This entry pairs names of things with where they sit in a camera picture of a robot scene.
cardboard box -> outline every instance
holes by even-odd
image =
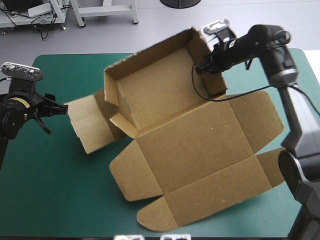
[[[185,30],[108,67],[104,90],[67,102],[71,124],[86,153],[125,136],[119,128],[126,128],[125,132],[135,137],[173,114],[203,103],[191,82],[194,58],[203,45],[194,28]],[[210,50],[205,46],[199,59],[208,53]],[[203,94],[226,92],[220,74],[195,78]],[[112,122],[119,128],[110,122],[116,113],[119,114]]]
[[[107,136],[112,124],[134,139],[110,170],[128,201],[161,196],[137,214],[153,231],[203,219],[284,181],[280,149],[256,154],[283,130],[266,92],[225,102],[208,102],[195,93],[191,68],[203,44],[195,29],[185,30],[107,67],[106,102],[100,91],[98,100],[92,95],[69,103],[70,109],[82,106],[104,129],[105,135],[99,134],[97,123],[83,117],[75,124],[81,118],[69,111],[87,153],[115,139]],[[209,52],[205,47],[199,59]],[[195,78],[202,93],[224,97],[220,74]]]

black cable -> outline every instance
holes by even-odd
[[[8,16],[8,14],[5,12],[5,10],[3,10],[2,8],[0,8],[0,11],[2,11],[6,16],[7,18],[13,23],[13,25],[16,27],[17,24],[15,24],[15,22],[11,19],[11,17]]]

cardboard box flap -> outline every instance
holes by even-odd
[[[117,81],[106,71],[104,71],[104,99],[111,104],[119,105]]]
[[[104,90],[67,102],[72,127],[84,150],[90,154],[125,134],[109,118],[117,112],[114,105],[104,101]]]
[[[184,30],[164,41],[108,66],[105,69],[105,72],[108,72],[109,76],[115,80],[121,79],[164,58],[175,52],[177,49],[183,48],[194,34],[198,34],[198,32],[193,28]]]
[[[136,218],[152,231],[165,232],[178,227],[164,196],[141,209]]]
[[[278,157],[283,147],[257,155],[264,172],[274,188],[284,182],[284,176],[281,174],[278,164]]]
[[[109,167],[126,200],[131,202],[163,195],[135,140],[110,163]]]
[[[264,169],[254,155],[165,194],[162,199],[142,208],[137,219],[140,224],[153,231],[169,231],[208,217],[271,188]]]
[[[129,137],[134,139],[137,136],[137,128],[132,125],[126,118],[124,118],[124,116],[122,116],[120,113],[117,113],[116,115],[111,117],[110,121]]]
[[[267,92],[254,92],[229,103],[254,153],[282,133],[284,126]]]

gray floor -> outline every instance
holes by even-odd
[[[116,4],[127,0],[114,0]],[[82,0],[83,6],[100,4]],[[67,31],[53,31],[42,41],[31,27],[19,27],[0,35],[0,63],[32,65],[44,54],[133,53],[177,32],[220,18],[231,20],[241,36],[254,24],[282,25],[293,35],[291,48],[319,50],[320,0],[202,0],[188,9],[172,9],[159,0],[137,0],[139,24],[130,15],[87,18],[79,28],[72,10]]]

black base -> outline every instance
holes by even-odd
[[[170,8],[186,9],[197,5],[201,0],[160,0],[160,2]]]

